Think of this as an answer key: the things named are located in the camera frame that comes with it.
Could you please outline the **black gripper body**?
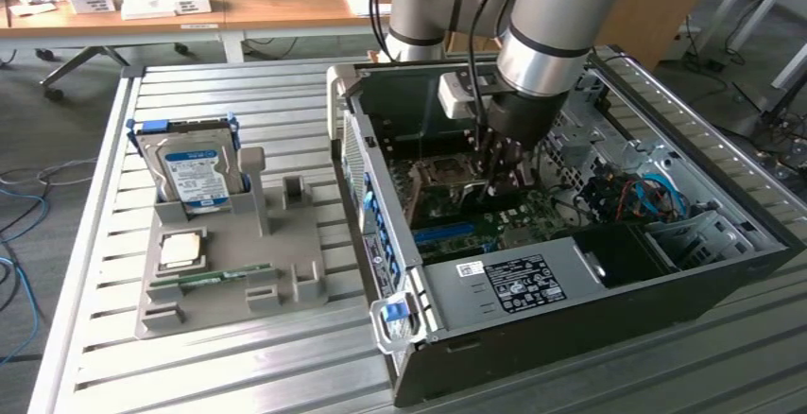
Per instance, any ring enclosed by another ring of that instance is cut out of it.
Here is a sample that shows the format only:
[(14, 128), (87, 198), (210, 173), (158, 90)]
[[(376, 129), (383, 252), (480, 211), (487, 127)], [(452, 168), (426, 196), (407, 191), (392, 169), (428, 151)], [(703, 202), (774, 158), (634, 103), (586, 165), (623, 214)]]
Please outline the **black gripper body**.
[(569, 92), (551, 96), (502, 93), (492, 96), (488, 127), (523, 146), (535, 146), (549, 134)]

